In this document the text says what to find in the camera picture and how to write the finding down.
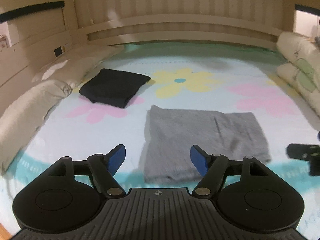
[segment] wooden floor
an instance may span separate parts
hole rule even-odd
[[[10,238],[9,232],[0,224],[0,240],[8,240]]]

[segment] ribbed black surface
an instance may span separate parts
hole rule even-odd
[[[302,240],[295,230],[262,235],[226,222],[210,200],[190,196],[186,189],[137,189],[109,200],[85,226],[62,234],[22,230],[14,240]]]

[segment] metal screw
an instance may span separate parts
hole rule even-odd
[[[211,191],[206,187],[199,187],[195,190],[195,193],[199,196],[207,196],[211,193]]]
[[[110,189],[107,190],[107,193],[110,196],[118,196],[122,194],[122,189],[118,188],[118,187],[112,187]]]

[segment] bed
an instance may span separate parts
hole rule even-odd
[[[83,160],[95,153],[109,152],[124,144],[127,158],[115,178],[128,191],[130,187],[188,187],[145,184],[142,173],[145,122],[152,105],[173,109],[216,110],[224,113],[253,112],[269,144],[274,172],[303,196],[305,212],[298,231],[308,239],[320,235],[320,180],[308,175],[308,163],[289,160],[285,148],[290,143],[316,144],[320,121],[300,95],[275,74],[286,62],[266,49],[222,44],[154,43],[126,45],[125,50],[98,67],[131,71],[150,76],[125,109],[92,104],[73,90],[50,112],[45,124],[31,142],[15,157],[0,178],[0,222],[11,233],[19,227],[11,205],[15,195],[37,175],[62,156]],[[179,77],[206,73],[204,90],[190,91]],[[177,90],[166,89],[177,85]],[[83,176],[79,181],[90,185]]]

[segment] wooden bed frame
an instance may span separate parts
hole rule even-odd
[[[0,14],[56,1],[65,6],[4,23],[12,46],[0,52],[0,116],[58,47],[194,40],[276,49],[296,3],[320,9],[319,0],[0,0]]]

